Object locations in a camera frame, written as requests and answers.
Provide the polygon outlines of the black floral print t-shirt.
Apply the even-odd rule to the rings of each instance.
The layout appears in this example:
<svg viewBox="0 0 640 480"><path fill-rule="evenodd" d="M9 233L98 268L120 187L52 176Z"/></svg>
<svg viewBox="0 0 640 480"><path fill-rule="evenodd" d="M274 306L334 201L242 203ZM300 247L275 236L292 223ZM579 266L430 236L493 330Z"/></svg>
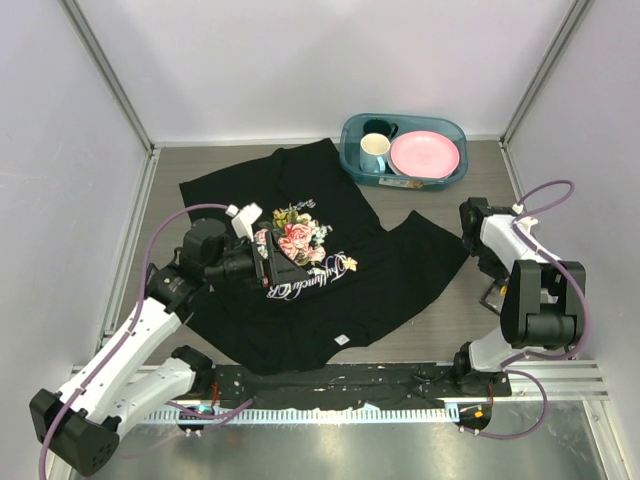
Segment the black floral print t-shirt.
<svg viewBox="0 0 640 480"><path fill-rule="evenodd" d="M323 367L421 313L467 259L454 234L416 212L382 227L327 139L240 163L180 187L192 219L255 202L254 234L271 231L309 279L292 285L215 287L189 327L232 360L266 375ZM345 334L350 341L338 345Z"/></svg>

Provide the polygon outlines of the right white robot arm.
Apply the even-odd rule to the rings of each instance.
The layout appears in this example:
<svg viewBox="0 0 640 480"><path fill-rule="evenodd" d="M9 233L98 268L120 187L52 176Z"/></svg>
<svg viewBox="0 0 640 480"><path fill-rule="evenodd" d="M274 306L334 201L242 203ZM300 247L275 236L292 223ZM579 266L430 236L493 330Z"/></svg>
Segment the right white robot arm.
<svg viewBox="0 0 640 480"><path fill-rule="evenodd" d="M497 207L470 197L459 207L462 243L480 270L506 287L499 326L464 344L451 380L465 395L482 395L521 359L566 359L589 331L586 270L564 261L534 237L538 219L524 207Z"/></svg>

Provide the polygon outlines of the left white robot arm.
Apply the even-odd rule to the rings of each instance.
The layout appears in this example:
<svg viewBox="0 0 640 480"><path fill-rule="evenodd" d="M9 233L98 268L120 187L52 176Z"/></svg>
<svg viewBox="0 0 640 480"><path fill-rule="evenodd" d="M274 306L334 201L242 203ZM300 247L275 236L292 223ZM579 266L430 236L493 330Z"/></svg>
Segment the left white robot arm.
<svg viewBox="0 0 640 480"><path fill-rule="evenodd" d="M213 385L213 362L189 346L143 378L133 376L212 287L234 282L274 287L308 279L273 233L255 235L241 220L232 226L235 238L218 220L195 221L165 267L148 267L142 299L91 361L58 390L41 389L32 397L29 411L43 455L53 453L90 477L148 414L178 396L205 397Z"/></svg>

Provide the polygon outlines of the white garment label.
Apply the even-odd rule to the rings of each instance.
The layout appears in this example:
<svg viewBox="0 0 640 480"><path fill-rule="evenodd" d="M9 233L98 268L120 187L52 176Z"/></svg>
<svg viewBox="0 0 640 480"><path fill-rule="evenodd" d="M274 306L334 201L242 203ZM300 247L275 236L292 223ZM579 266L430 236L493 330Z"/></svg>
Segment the white garment label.
<svg viewBox="0 0 640 480"><path fill-rule="evenodd" d="M341 334L339 336L337 336L334 341L338 344L338 345L345 345L346 343L348 343L350 341L350 339L345 335L345 334Z"/></svg>

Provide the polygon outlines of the light blue mug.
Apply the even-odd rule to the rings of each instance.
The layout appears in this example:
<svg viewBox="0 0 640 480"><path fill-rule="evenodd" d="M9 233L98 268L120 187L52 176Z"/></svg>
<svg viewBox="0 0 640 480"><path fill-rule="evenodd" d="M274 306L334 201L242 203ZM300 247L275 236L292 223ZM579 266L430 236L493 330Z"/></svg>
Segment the light blue mug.
<svg viewBox="0 0 640 480"><path fill-rule="evenodd" d="M391 149L389 139L378 133L365 135L360 141L360 169L365 173L383 174Z"/></svg>

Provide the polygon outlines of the dark green mug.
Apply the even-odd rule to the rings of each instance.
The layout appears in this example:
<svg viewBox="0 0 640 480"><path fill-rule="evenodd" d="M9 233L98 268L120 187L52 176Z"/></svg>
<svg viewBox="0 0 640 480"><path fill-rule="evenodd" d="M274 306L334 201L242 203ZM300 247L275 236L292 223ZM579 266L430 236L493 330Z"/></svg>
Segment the dark green mug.
<svg viewBox="0 0 640 480"><path fill-rule="evenodd" d="M398 132L398 125L382 118L371 118L363 125L363 135L378 134L392 140Z"/></svg>

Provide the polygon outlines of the teal plastic basin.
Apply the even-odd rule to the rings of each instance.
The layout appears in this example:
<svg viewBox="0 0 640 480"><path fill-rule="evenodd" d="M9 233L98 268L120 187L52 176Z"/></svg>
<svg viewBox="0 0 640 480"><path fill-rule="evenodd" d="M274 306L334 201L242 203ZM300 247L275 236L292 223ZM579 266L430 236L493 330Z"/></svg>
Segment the teal plastic basin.
<svg viewBox="0 0 640 480"><path fill-rule="evenodd" d="M360 141L364 137L363 125L371 118L382 118L398 125L398 132L390 143L402 134L413 131L431 131L449 138L458 148L460 164L448 177L440 180L424 179L398 175L390 168L390 153L386 171L383 174L365 173L360 169ZM340 164L351 178L363 185L397 187L409 189L444 189L448 185L461 180L468 169L466 136L464 131L455 123L440 118L411 116L400 114L358 114L346 121L340 140Z"/></svg>

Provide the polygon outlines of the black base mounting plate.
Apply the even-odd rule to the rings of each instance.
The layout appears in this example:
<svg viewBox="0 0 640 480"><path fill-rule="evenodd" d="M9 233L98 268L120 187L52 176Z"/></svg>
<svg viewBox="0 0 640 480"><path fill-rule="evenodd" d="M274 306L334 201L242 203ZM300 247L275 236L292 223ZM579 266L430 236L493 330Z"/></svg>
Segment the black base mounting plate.
<svg viewBox="0 0 640 480"><path fill-rule="evenodd" d="M225 408L251 399L254 409L345 410L367 404L392 409L436 408L460 398L512 394L503 373L458 374L447 363L327 364L321 369L258 375L239 365L219 365L209 393Z"/></svg>

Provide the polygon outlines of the pink plate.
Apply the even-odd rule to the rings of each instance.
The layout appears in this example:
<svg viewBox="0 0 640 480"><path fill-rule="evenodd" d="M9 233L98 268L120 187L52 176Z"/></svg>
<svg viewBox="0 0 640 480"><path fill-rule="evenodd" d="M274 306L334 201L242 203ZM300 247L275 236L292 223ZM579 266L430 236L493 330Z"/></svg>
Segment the pink plate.
<svg viewBox="0 0 640 480"><path fill-rule="evenodd" d="M456 145L442 134L413 131L391 144L390 168L398 175L424 179L444 179L460 164Z"/></svg>

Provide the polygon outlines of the right black display box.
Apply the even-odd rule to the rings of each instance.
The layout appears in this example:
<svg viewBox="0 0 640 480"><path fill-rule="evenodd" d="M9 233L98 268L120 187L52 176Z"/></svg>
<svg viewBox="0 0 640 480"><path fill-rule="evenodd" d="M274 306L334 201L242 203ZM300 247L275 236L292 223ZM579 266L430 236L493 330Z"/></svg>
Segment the right black display box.
<svg viewBox="0 0 640 480"><path fill-rule="evenodd" d="M507 282L504 279L494 280L481 296L479 303L493 314L499 316L504 304L506 292Z"/></svg>

